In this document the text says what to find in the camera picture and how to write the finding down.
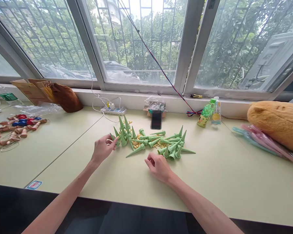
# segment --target dark floor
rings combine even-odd
[[[56,194],[0,186],[0,233],[21,233]],[[244,233],[293,233],[293,227],[232,219]],[[77,198],[56,233],[205,233],[191,213]]]

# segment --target power strip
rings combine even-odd
[[[109,109],[107,106],[103,107],[101,109],[102,112],[104,112],[105,114],[120,114],[120,115],[124,115],[124,114],[127,114],[127,109],[119,109],[119,108],[116,108],[115,110],[111,110]]]

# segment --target hand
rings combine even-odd
[[[158,180],[164,183],[168,183],[168,180],[174,176],[174,173],[170,169],[163,155],[158,155],[151,152],[144,161],[149,167],[152,175],[155,176],[155,178]]]
[[[111,136],[108,134],[95,141],[91,162],[93,162],[95,165],[100,165],[103,160],[110,155],[112,150],[115,150],[115,144],[117,143],[118,138],[115,138],[113,142],[111,140]]]

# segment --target water bottle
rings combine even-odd
[[[212,125],[220,125],[221,124],[221,110],[220,110],[220,101],[219,97],[214,97],[216,99],[215,109],[212,115]]]
[[[13,93],[7,91],[2,85],[0,85],[0,97],[11,106],[23,105],[21,100],[19,100]]]
[[[210,102],[204,107],[197,125],[199,125],[200,127],[206,126],[206,123],[208,122],[209,118],[214,112],[215,102],[216,102],[216,99],[212,98]]]

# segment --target smartphone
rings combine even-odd
[[[162,128],[162,112],[159,110],[152,111],[151,117],[151,129],[161,129]]]

